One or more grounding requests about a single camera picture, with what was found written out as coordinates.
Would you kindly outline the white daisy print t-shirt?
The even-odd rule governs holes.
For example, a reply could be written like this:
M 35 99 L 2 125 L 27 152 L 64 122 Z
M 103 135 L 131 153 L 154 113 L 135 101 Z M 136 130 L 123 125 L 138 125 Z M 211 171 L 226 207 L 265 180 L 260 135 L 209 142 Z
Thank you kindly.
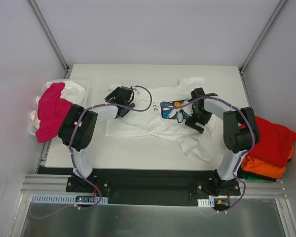
M 185 125 L 192 115 L 190 93 L 196 88 L 207 90 L 202 77 L 180 79 L 175 87 L 156 87 L 135 92 L 136 111 L 123 118 L 110 119 L 105 135 L 109 137 L 155 136 L 176 140 L 187 158 L 198 158 L 210 163 L 213 158 L 217 119 L 212 116 L 203 134 Z

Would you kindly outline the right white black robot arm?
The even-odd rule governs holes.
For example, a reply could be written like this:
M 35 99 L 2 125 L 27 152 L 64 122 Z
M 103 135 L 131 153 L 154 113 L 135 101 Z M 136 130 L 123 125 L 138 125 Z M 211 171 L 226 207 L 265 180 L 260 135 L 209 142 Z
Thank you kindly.
M 235 187 L 236 173 L 245 153 L 260 140 L 254 110 L 251 107 L 239 109 L 215 93 L 206 94 L 201 87 L 190 94 L 192 115 L 185 125 L 203 134 L 205 129 L 201 126 L 205 126 L 213 115 L 223 121 L 222 136 L 226 151 L 212 178 L 202 184 L 204 193 L 217 197 Z

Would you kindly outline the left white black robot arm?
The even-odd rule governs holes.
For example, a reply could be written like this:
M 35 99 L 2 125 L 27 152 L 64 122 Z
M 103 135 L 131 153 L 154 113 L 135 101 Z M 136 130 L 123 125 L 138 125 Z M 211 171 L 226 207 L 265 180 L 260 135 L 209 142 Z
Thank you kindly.
M 107 97 L 104 106 L 96 106 L 86 110 L 78 104 L 70 107 L 58 130 L 58 137 L 69 148 L 72 155 L 73 173 L 79 177 L 77 186 L 84 192 L 94 188 L 95 181 L 89 177 L 92 165 L 88 155 L 90 142 L 97 123 L 124 117 L 129 108 L 134 108 L 134 91 L 125 86 L 119 86 Z

